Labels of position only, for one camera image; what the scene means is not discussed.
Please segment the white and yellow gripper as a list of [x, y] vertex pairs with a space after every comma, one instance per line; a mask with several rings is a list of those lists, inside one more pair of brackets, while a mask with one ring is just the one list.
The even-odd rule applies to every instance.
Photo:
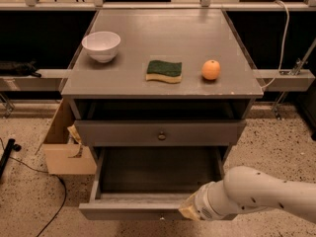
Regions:
[[181, 203], [179, 212], [184, 218], [193, 221], [221, 220], [226, 214], [220, 214], [215, 207], [226, 206], [223, 192], [222, 181], [205, 184]]

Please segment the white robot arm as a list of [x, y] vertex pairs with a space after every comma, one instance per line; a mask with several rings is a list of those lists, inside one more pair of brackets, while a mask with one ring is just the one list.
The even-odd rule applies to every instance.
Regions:
[[231, 168], [221, 181], [201, 186], [179, 207], [191, 220], [222, 220], [270, 208], [316, 222], [316, 185], [282, 180], [259, 170]]

